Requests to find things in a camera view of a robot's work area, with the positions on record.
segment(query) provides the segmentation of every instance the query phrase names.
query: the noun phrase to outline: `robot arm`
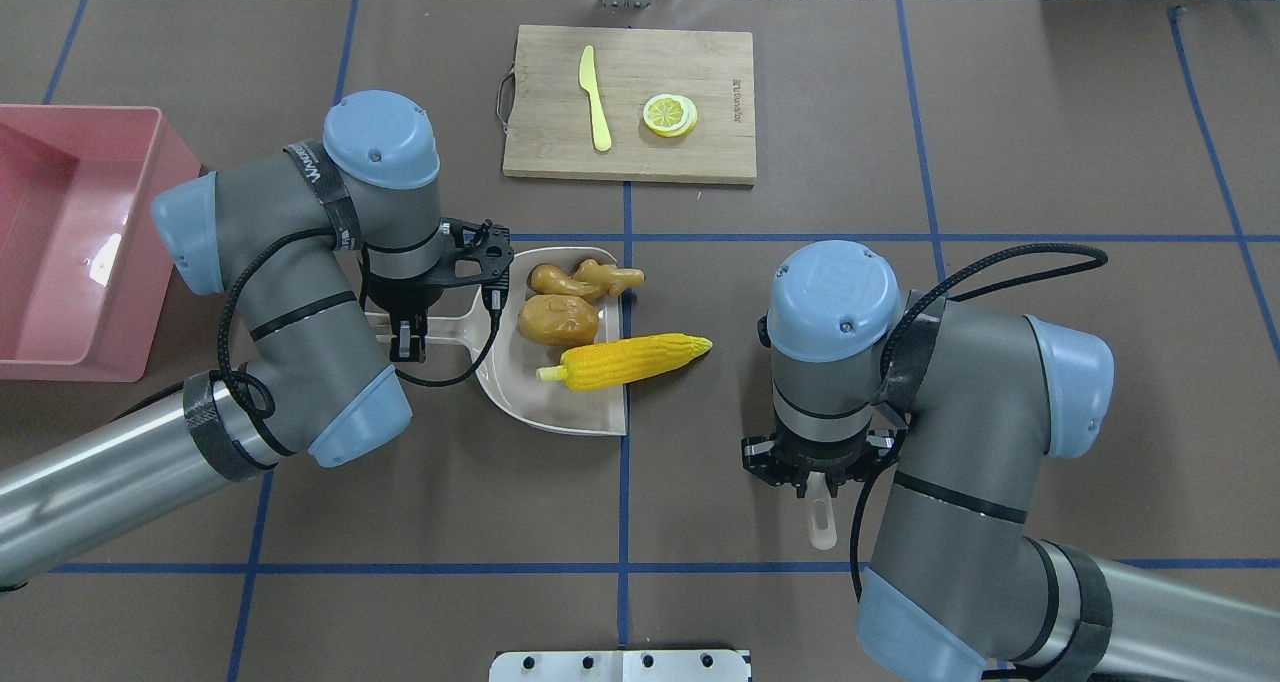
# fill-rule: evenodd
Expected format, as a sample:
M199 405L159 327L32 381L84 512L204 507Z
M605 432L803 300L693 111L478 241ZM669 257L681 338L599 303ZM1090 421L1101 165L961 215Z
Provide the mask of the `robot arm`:
M1275 679L1280 613L1024 537L1041 461L1079 457L1097 436L1107 345L940 301L882 376L906 299L864 246L787 258L765 328L777 432L744 440L748 471L801 496L809 473L826 473L835 494L877 461L870 409L892 400L888 417L910 418L864 573L864 650L911 682L975 681L987 659L1050 681Z
M399 435L408 402L334 250L367 253L370 298L397 331L393 360L425 357L426 308L444 287L484 284L497 316L509 235L440 218L438 171L422 109L365 91L329 111L323 145L289 145L160 194L156 226L196 294L233 290L257 267L239 282L239 308L260 351L244 374L260 385L189 377L168 398L0 473L0 591L298 450L335 467ZM456 276L458 258L481 271Z

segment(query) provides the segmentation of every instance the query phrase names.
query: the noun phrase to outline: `pink bin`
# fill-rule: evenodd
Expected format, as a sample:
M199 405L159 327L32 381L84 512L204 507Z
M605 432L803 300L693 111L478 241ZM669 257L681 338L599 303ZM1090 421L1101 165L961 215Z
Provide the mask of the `pink bin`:
M0 104L0 377L142 377L173 270L151 200L197 175L159 109Z

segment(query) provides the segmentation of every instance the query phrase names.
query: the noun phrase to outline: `table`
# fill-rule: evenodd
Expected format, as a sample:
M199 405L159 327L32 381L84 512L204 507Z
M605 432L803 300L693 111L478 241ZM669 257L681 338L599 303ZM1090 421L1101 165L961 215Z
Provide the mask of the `table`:
M842 544L808 546L804 504L739 463L771 424L773 267L828 237L911 287L1021 241L1103 246L1101 271L984 299L1116 354L1102 435L1046 464L1029 534L1280 605L1280 6L1171 26L1170 4L4 0L0 100L157 105L214 170L315 136L343 93L406 93L445 212L521 250L604 246L649 276L631 334L716 349L634 385L621 440L534 431L474 383L407 390L415 421L378 453L289 461L9 596L3 676L483 679L499 650L722 644L762 681L890 679L854 641ZM754 32L759 184L506 179L518 23ZM174 276L136 385L0 383L0 467L212 367L220 305Z

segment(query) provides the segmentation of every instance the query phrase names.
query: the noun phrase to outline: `blue tape grid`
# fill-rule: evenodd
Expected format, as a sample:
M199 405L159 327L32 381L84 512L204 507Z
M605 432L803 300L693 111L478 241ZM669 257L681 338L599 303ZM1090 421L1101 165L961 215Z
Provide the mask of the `blue tape grid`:
M1184 15L1185 8L1175 6L1169 15L1170 35L1179 67L1187 84L1187 93L1192 111L1204 141L1204 148L1212 164L1213 175L1217 182L1222 203L1231 221L1234 234L1230 235L1043 235L1043 234L943 234L938 226L937 207L933 198L933 184L929 175L928 152L925 148L924 123L922 120L919 97L915 86L915 70L911 63L911 47L906 23L906 12L902 0L895 0L897 8L897 23L901 38L902 67L906 77L908 97L911 109L911 125L915 134L915 150L919 157L920 184L924 196L925 212L929 223L928 234L637 234L632 221L632 189L631 182L622 184L622 234L516 234L516 241L531 241L532 243L559 243L559 241L599 241L599 243L618 243L623 246L623 264L632 266L634 246L636 243L764 243L764 241L791 241L804 243L804 241L847 239L847 241L919 241L929 243L933 248L934 266L937 276L942 280L946 276L946 264L942 257L942 243L1032 243L1033 241L1079 241L1080 243L1229 243L1238 244L1240 257L1244 262L1245 273L1257 298L1260 312L1271 339L1272 351L1276 360L1280 360L1280 337L1276 334L1270 305L1263 294L1257 267L1253 264L1253 255L1249 244L1274 244L1280 241L1280 235L1247 235L1240 223L1239 214L1231 198L1230 186L1222 171L1222 164L1217 155L1216 145L1210 132L1199 95L1196 91L1190 64L1187 59L1187 50L1183 45L1179 17ZM88 0L79 0L72 18L67 38L64 40L60 56L50 77L45 91L44 104L50 104L58 90L58 82L70 56L72 45L83 20ZM352 38L356 31L356 20L360 0L351 0L347 15L347 29L343 40L342 58L338 68L338 77L334 86L334 104L342 99L346 88L347 67L351 59ZM631 337L631 302L623 298L622 303L622 331L623 337ZM630 390L626 394L630 409ZM846 575L846 563L828 562L764 562L764 563L632 563L630 560L630 427L622 436L618 464L618 560L616 563L457 563L457 564L279 564L260 562L262 532L266 526L266 511L271 495L273 473L266 473L259 494L257 512L253 519L253 532L250 544L248 559L243 564L201 564L201 563L69 563L54 571L56 575L238 575L243 576L244 585L241 594L241 605L237 615L236 633L232 644L232 654L228 664L228 682L234 682L239 676L239 664L243 654L244 636L248 628L250 609L253 600L253 586L257 576L284 576L284 575L616 575L618 578L617 596L617 626L618 645L627 645L628 627L628 578L630 575L791 575L791 573L818 573L818 575ZM1280 569L1280 558L1189 558L1189 559L1128 559L1117 560L1140 569Z

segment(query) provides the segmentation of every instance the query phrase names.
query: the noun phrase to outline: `blue joint cap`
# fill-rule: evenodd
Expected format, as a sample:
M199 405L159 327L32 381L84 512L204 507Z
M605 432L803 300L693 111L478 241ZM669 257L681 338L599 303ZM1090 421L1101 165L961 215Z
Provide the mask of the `blue joint cap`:
M836 362L874 345L901 313L883 257L851 241L796 250L773 276L769 342L800 362Z
M408 427L411 417L413 411L396 380L396 369L388 366L329 422L307 450L320 467L338 467L396 439Z
M357 91L329 109L324 148L348 175L385 189L417 189L440 173L426 113L393 91Z
M218 173L183 182L174 189L156 194L151 202L151 220L160 232L160 241L169 248L174 267L197 296L223 293L223 269L218 257L218 223L214 200Z
M987 660L870 568L863 572L858 644L908 682L977 682Z
M1029 313L1048 389L1048 456L1075 459L1093 447L1111 406L1116 363L1098 337L1050 325Z

